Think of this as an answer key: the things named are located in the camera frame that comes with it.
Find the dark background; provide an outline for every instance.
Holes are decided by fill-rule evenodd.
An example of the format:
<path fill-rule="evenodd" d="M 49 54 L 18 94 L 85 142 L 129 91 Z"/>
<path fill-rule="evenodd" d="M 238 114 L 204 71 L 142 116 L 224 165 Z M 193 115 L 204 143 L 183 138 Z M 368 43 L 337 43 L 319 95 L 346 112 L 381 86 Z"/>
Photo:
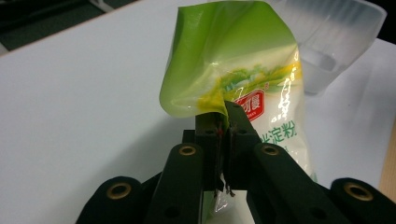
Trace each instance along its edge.
<path fill-rule="evenodd" d="M 1 5 L 2 2 L 18 1 L 23 4 L 12 7 L 10 4 L 8 7 Z M 105 0 L 105 3 L 119 8 L 135 1 L 137 0 Z M 392 1 L 367 1 L 381 6 L 388 12 L 378 38 L 396 44 L 391 25 L 395 17 L 394 9 L 390 6 Z M 103 14 L 104 11 L 87 0 L 0 0 L 0 43 L 8 50 L 17 49 Z"/>

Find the white surface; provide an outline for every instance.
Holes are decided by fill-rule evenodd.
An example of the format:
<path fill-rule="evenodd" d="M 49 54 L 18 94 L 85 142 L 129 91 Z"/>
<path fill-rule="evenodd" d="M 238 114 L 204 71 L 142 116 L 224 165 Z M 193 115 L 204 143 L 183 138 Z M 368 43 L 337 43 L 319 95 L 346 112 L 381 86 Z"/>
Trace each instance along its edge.
<path fill-rule="evenodd" d="M 182 1 L 192 5 L 204 1 Z M 0 223 L 74 223 L 104 181 L 163 168 L 193 119 L 159 105 L 178 1 L 144 0 L 0 56 Z M 377 186 L 396 114 L 396 46 L 376 40 L 306 97 L 319 183 Z"/>

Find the red logo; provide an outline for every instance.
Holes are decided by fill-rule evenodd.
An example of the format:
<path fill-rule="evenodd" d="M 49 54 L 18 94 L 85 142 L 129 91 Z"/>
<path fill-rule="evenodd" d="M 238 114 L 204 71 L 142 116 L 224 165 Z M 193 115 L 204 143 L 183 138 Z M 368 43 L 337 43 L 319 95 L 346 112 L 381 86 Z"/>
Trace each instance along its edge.
<path fill-rule="evenodd" d="M 262 113 L 264 113 L 263 91 L 253 91 L 248 95 L 235 100 L 235 102 L 244 108 L 250 121 L 258 118 Z"/>

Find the transparent plastic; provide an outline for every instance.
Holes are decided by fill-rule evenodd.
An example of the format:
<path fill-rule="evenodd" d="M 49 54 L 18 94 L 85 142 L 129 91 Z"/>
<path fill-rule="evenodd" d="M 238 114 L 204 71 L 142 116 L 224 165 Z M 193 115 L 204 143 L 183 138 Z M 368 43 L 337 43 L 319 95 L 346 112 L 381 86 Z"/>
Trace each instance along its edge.
<path fill-rule="evenodd" d="M 362 0 L 264 0 L 296 38 L 304 91 L 319 93 L 375 41 L 387 12 Z"/>

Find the plastic bag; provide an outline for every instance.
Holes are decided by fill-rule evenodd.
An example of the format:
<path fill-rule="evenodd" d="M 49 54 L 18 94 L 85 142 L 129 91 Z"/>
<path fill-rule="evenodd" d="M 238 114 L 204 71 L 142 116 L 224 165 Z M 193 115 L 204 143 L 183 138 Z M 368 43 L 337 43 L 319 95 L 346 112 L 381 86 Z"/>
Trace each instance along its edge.
<path fill-rule="evenodd" d="M 178 10 L 161 106 L 179 118 L 227 116 L 225 100 L 244 107 L 262 141 L 285 148 L 315 180 L 298 46 L 267 3 L 221 1 Z"/>

